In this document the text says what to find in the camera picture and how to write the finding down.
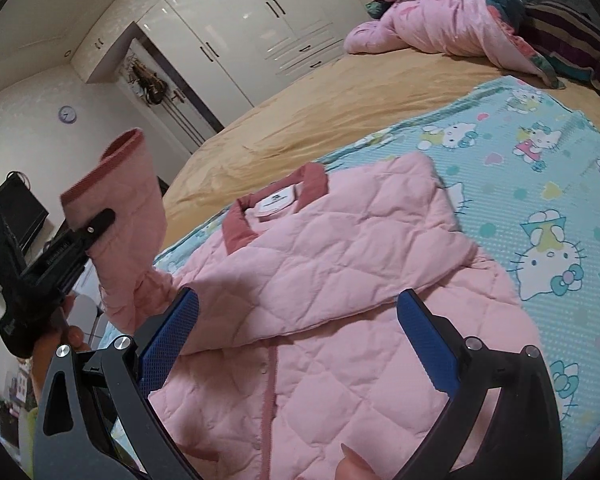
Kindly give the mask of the person left hand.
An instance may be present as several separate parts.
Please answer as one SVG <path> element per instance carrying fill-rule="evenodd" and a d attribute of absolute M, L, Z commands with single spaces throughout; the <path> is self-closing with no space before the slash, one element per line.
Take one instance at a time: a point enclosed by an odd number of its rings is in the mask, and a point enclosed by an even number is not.
<path fill-rule="evenodd" d="M 56 356 L 61 344 L 68 344 L 73 350 L 87 351 L 90 347 L 84 342 L 84 333 L 78 326 L 64 328 L 52 326 L 34 345 L 30 359 L 30 377 L 36 403 L 41 402 L 42 391 L 50 362 Z"/>

